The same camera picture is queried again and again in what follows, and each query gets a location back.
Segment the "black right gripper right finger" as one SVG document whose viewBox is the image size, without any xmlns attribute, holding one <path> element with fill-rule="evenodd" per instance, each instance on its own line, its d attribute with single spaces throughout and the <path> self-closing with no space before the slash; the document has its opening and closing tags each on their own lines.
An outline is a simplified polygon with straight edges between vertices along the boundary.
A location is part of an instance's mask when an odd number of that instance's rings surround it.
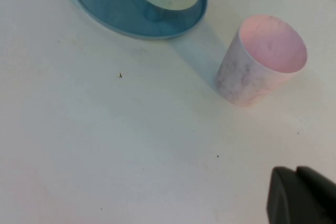
<svg viewBox="0 0 336 224">
<path fill-rule="evenodd" d="M 334 182 L 307 166 L 297 167 L 296 173 L 325 210 L 335 210 Z"/>
</svg>

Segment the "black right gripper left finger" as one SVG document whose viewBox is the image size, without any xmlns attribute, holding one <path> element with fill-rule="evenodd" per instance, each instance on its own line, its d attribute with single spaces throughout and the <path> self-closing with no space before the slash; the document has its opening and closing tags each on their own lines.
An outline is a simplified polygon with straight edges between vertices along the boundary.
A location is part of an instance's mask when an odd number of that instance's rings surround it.
<svg viewBox="0 0 336 224">
<path fill-rule="evenodd" d="M 296 170 L 273 168 L 267 200 L 269 223 L 335 223 L 335 210 L 325 210 L 317 202 Z"/>
</svg>

